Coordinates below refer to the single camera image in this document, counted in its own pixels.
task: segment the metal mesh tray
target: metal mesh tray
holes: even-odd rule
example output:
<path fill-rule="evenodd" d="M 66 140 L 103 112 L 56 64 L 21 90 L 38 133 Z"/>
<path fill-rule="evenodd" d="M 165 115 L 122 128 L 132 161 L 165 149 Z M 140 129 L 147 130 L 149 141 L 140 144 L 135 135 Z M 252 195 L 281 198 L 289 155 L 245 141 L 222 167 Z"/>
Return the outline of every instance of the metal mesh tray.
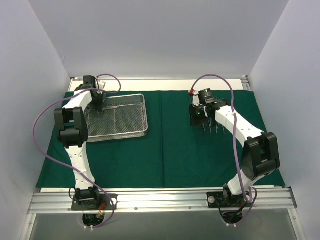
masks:
<path fill-rule="evenodd" d="M 106 97 L 102 113 L 84 111 L 88 143 L 143 137 L 148 131 L 145 97 L 142 94 Z"/>

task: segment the green tablecloth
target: green tablecloth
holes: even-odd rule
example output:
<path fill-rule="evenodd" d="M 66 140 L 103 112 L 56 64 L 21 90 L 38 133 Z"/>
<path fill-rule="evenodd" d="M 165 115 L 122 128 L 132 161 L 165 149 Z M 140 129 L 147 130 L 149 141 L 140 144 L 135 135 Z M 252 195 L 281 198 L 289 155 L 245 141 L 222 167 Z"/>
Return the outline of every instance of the green tablecloth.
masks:
<path fill-rule="evenodd" d="M 187 91 L 121 92 L 145 97 L 148 133 L 144 137 L 88 143 L 86 150 L 96 183 L 103 188 L 196 188 L 221 187 L 236 174 L 232 135 L 223 128 L 210 133 L 191 127 Z M 230 99 L 229 91 L 214 91 L 217 98 Z M 253 92 L 234 93 L 235 108 L 250 123 L 266 130 Z M 242 147 L 238 143 L 241 158 Z M 48 154 L 71 164 L 63 145 L 52 132 Z M 277 170 L 257 185 L 285 183 Z M 73 171 L 46 159 L 38 188 L 71 188 Z"/>

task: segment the green mat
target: green mat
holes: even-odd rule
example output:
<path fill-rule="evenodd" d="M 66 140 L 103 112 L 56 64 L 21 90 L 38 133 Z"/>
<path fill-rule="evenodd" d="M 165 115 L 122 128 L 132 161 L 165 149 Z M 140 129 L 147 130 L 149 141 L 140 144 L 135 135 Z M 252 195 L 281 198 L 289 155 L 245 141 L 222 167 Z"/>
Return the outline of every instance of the green mat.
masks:
<path fill-rule="evenodd" d="M 232 135 L 223 128 L 210 133 L 202 126 L 191 127 L 187 91 L 121 92 L 145 97 L 148 133 L 144 137 L 88 143 L 86 150 L 96 183 L 103 188 L 196 188 L 221 187 L 236 174 Z M 229 91 L 214 91 L 217 98 L 230 100 Z M 253 92 L 234 92 L 235 108 L 250 123 L 266 130 Z M 238 143 L 241 158 L 242 147 Z M 71 164 L 52 132 L 48 154 Z M 285 183 L 277 170 L 257 185 Z M 71 188 L 73 171 L 46 159 L 38 188 Z"/>

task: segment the mesh bottom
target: mesh bottom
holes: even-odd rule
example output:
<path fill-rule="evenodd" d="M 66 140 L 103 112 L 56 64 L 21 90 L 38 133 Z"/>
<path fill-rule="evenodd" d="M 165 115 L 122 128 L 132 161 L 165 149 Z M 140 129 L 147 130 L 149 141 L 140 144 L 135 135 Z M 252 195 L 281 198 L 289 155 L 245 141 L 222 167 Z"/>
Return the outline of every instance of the mesh bottom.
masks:
<path fill-rule="evenodd" d="M 89 131 L 88 143 L 147 134 L 148 120 L 142 94 L 107 97 L 102 113 L 86 109 L 84 116 Z"/>

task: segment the gray wall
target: gray wall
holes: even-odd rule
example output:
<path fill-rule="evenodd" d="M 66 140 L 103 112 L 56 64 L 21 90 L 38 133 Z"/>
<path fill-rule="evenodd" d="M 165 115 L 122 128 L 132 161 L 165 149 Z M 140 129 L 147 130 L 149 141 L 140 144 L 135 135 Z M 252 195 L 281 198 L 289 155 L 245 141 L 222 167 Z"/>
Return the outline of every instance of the gray wall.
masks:
<path fill-rule="evenodd" d="M 19 239 L 44 157 L 31 139 L 35 117 L 61 98 L 68 75 L 26 0 L 0 1 L 0 238 Z M 53 111 L 37 136 L 48 147 Z"/>
<path fill-rule="evenodd" d="M 29 0 L 70 76 L 248 75 L 288 0 Z"/>
<path fill-rule="evenodd" d="M 307 239 L 320 236 L 320 1 L 290 0 L 250 76 Z"/>

